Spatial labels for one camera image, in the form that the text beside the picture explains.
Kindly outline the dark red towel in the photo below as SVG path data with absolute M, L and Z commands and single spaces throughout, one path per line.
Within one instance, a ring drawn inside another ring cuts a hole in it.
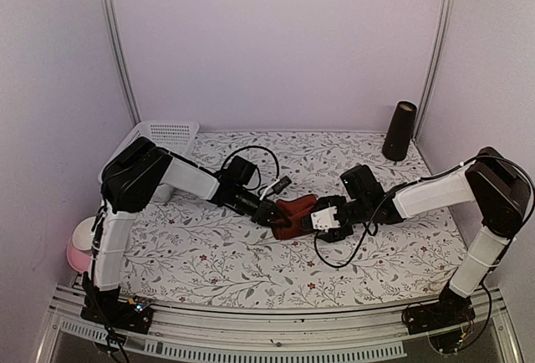
M 273 236 L 277 240 L 283 241 L 312 233 L 313 229 L 309 215 L 317 201 L 318 198 L 314 194 L 308 194 L 290 201 L 277 200 L 277 208 L 288 215 L 293 225 L 290 228 L 272 228 Z

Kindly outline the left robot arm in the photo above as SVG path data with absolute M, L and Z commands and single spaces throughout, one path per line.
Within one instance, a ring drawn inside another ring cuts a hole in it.
M 255 171 L 257 166 L 241 158 L 238 151 L 212 172 L 146 137 L 127 146 L 101 174 L 102 202 L 93 226 L 91 261 L 83 277 L 88 307 L 107 325 L 124 318 L 119 301 L 120 263 L 134 220 L 162 184 L 247 215 L 260 226 L 290 227 L 288 215 L 269 198 L 288 186 L 290 179 L 277 175 L 257 196 L 247 189 Z

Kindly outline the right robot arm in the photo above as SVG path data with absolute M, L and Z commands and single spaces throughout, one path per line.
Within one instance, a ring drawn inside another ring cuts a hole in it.
M 463 315 L 472 295 L 507 252 L 534 213 L 534 181 L 492 147 L 434 176 L 385 190 L 366 165 L 341 176 L 346 197 L 322 197 L 310 214 L 312 229 L 327 242 L 345 238 L 355 224 L 369 235 L 378 226 L 401 223 L 424 212 L 475 203 L 481 228 L 467 256 L 441 291 L 432 319 L 449 326 Z

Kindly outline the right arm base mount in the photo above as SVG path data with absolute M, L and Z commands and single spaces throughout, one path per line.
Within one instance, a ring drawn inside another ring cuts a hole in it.
M 468 323 L 476 318 L 470 297 L 461 297 L 447 283 L 436 302 L 407 307 L 401 320 L 410 335 L 441 330 L 453 325 Z

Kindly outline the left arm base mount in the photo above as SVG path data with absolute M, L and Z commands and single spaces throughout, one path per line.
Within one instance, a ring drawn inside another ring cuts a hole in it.
M 110 298 L 85 298 L 80 317 L 84 320 L 108 325 L 114 330 L 126 330 L 147 335 L 155 311 L 151 307 L 139 308 L 137 304 Z

